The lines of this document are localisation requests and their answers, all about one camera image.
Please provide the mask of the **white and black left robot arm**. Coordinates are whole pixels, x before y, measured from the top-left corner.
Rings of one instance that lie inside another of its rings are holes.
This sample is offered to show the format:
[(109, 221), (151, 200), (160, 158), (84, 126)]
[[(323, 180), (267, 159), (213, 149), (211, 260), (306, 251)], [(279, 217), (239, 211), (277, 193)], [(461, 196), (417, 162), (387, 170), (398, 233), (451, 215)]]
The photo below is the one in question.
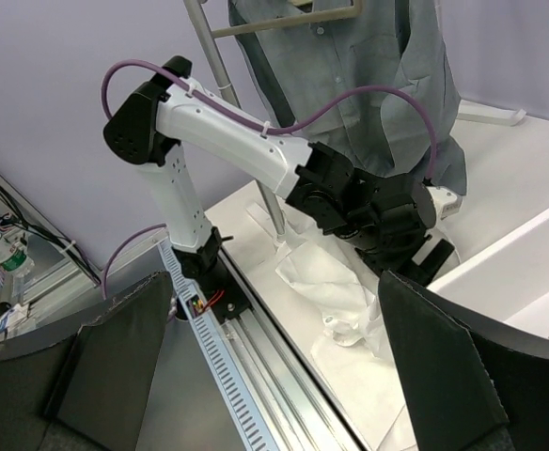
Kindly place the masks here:
[(185, 277), (206, 294), (229, 291), (220, 256), (222, 237), (206, 217), (185, 166), (193, 145), (236, 165), (319, 230), (349, 243), (376, 274), (399, 273), (428, 285), (454, 253), (434, 228), (456, 213), (461, 198), (429, 178), (382, 178), (356, 168), (341, 153), (275, 128), (219, 99), (176, 56), (154, 67), (103, 128), (106, 145), (135, 165), (161, 209)]

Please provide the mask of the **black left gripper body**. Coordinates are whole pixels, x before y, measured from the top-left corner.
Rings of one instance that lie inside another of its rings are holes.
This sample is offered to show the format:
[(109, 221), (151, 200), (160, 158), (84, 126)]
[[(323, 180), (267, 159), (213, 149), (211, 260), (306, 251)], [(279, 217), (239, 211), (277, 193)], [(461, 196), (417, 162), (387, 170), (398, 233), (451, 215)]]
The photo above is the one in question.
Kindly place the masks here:
[(456, 257), (456, 248), (437, 226), (380, 233), (367, 249), (356, 248), (365, 265), (377, 276), (394, 272), (426, 287)]

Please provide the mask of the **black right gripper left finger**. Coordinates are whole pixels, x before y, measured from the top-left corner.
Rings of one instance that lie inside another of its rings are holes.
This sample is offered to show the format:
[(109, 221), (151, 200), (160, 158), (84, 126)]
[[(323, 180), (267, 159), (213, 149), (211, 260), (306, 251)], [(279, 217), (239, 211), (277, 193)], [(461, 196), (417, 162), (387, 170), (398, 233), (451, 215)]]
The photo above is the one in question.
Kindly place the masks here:
[(155, 272), (0, 342), (0, 450), (134, 450), (173, 285)]

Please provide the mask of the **white plastic basket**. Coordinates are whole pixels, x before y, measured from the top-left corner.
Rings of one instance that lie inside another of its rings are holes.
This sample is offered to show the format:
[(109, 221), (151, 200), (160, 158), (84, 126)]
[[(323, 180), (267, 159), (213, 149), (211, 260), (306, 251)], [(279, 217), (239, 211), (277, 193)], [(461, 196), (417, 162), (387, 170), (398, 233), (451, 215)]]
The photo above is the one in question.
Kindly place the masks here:
[(431, 283), (429, 290), (549, 339), (549, 208)]

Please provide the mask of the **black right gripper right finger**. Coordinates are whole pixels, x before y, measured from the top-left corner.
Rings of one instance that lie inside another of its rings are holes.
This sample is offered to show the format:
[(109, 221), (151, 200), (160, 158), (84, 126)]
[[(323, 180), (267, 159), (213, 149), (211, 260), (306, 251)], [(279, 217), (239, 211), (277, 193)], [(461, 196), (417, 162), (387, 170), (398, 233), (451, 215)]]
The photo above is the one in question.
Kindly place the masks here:
[(378, 287), (421, 450), (549, 450), (549, 339), (394, 272)]

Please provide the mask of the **white shirt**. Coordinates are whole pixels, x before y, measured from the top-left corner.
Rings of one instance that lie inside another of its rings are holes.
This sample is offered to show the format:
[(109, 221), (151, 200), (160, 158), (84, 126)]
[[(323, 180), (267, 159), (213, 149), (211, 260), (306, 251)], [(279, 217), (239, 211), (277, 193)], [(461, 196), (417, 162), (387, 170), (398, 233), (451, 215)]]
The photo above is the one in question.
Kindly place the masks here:
[(319, 376), (370, 450), (417, 448), (377, 296), (378, 276), (351, 246), (325, 237), (313, 220), (288, 209), (274, 270), (322, 317), (310, 349)]

